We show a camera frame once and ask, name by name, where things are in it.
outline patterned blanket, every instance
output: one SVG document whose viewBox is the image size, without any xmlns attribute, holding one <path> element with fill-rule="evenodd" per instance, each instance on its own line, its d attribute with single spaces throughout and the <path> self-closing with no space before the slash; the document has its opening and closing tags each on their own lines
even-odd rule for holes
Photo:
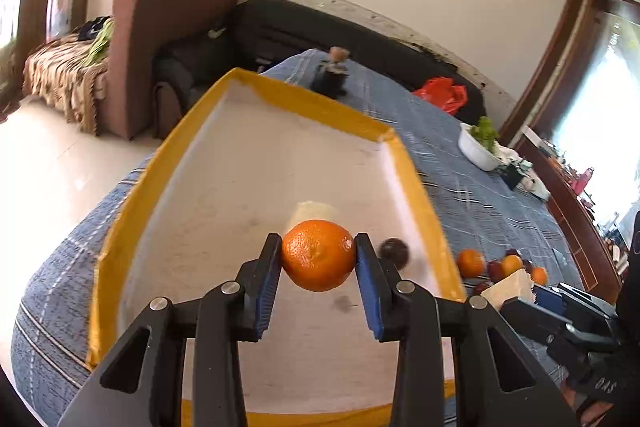
<svg viewBox="0 0 640 427">
<path fill-rule="evenodd" d="M 326 54 L 310 50 L 266 74 L 308 87 Z M 511 192 L 495 173 L 480 171 L 460 153 L 457 120 L 356 62 L 348 62 L 347 95 L 341 102 L 393 126 L 423 180 L 452 252 L 481 250 L 500 259 L 506 248 L 544 266 L 549 281 L 582 288 L 558 224 L 544 203 Z M 144 164 L 120 182 L 60 244 L 31 279 L 15 321 L 12 364 L 22 396 L 49 425 L 60 416 L 90 373 L 85 358 L 94 267 L 108 230 Z M 471 288 L 476 281 L 469 281 Z M 545 352 L 527 347 L 554 381 L 565 376 Z M 455 403 L 447 403 L 447 416 Z"/>
<path fill-rule="evenodd" d="M 78 42 L 78 34 L 44 44 L 24 65 L 23 94 L 36 94 L 47 105 L 62 111 L 66 121 L 77 122 L 80 131 L 98 134 L 96 100 L 109 59 L 85 66 L 91 41 Z"/>
</svg>

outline orange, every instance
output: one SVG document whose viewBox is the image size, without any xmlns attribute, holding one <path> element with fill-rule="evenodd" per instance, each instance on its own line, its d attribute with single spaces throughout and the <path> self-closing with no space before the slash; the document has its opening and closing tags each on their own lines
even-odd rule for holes
<svg viewBox="0 0 640 427">
<path fill-rule="evenodd" d="M 502 268 L 504 269 L 505 277 L 508 277 L 512 273 L 524 268 L 524 263 L 520 256 L 508 255 L 502 260 Z"/>
<path fill-rule="evenodd" d="M 458 264 L 460 275 L 466 279 L 478 277 L 486 269 L 484 255 L 472 248 L 460 251 L 456 263 Z"/>
<path fill-rule="evenodd" d="M 531 280 L 536 284 L 546 286 L 546 282 L 548 280 L 546 270 L 542 266 L 536 266 L 533 270 L 531 270 Z"/>
<path fill-rule="evenodd" d="M 338 287 L 355 264 L 353 237 L 331 221 L 303 221 L 282 240 L 282 267 L 305 290 L 326 292 Z"/>
</svg>

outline yellow tray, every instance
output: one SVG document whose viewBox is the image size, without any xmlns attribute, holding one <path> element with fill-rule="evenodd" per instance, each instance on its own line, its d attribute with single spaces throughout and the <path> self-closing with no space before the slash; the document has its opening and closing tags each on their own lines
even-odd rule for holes
<svg viewBox="0 0 640 427">
<path fill-rule="evenodd" d="M 95 271 L 88 362 L 99 363 L 153 297 L 199 298 L 233 279 L 306 200 L 335 207 L 338 223 L 353 235 L 369 233 L 374 245 L 402 237 L 412 250 L 404 277 L 435 295 L 465 299 L 395 131 L 309 90 L 236 69 L 165 140 L 114 223 Z M 373 340 L 358 298 L 354 275 L 325 294 L 281 276 L 265 338 L 240 348 L 251 426 L 388 423 L 397 346 Z M 452 362 L 444 351 L 450 395 Z M 305 360 L 306 373 L 289 367 Z M 262 371 L 273 381 L 263 384 Z M 185 399 L 183 425 L 190 406 Z"/>
</svg>

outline blue gripper pad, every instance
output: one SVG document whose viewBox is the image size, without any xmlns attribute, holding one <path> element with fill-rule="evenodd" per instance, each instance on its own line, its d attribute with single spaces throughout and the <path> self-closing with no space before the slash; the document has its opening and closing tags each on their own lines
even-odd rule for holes
<svg viewBox="0 0 640 427">
<path fill-rule="evenodd" d="M 385 330 L 382 321 L 383 299 L 387 294 L 390 299 L 390 291 L 369 236 L 365 233 L 359 233 L 356 236 L 355 244 L 356 276 L 358 277 L 364 312 L 367 316 L 367 326 L 379 341 Z"/>
<path fill-rule="evenodd" d="M 564 302 L 562 296 L 551 289 L 534 286 L 536 304 L 558 315 L 564 315 Z"/>
<path fill-rule="evenodd" d="M 278 282 L 280 281 L 280 268 L 282 267 L 280 253 L 282 250 L 282 240 L 276 233 L 270 233 L 262 248 L 262 253 L 258 259 L 252 279 L 259 283 L 255 298 L 255 318 L 254 328 L 258 333 L 258 338 L 269 327 L 271 310 L 276 299 Z"/>
</svg>

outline small figurine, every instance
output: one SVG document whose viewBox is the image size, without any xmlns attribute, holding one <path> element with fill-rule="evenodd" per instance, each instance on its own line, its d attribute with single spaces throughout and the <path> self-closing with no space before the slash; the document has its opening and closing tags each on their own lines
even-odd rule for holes
<svg viewBox="0 0 640 427">
<path fill-rule="evenodd" d="M 349 75 L 344 61 L 349 58 L 349 54 L 350 52 L 344 48 L 332 47 L 329 50 L 329 59 L 323 60 L 318 66 L 311 90 L 334 100 L 347 94 L 344 81 Z"/>
</svg>

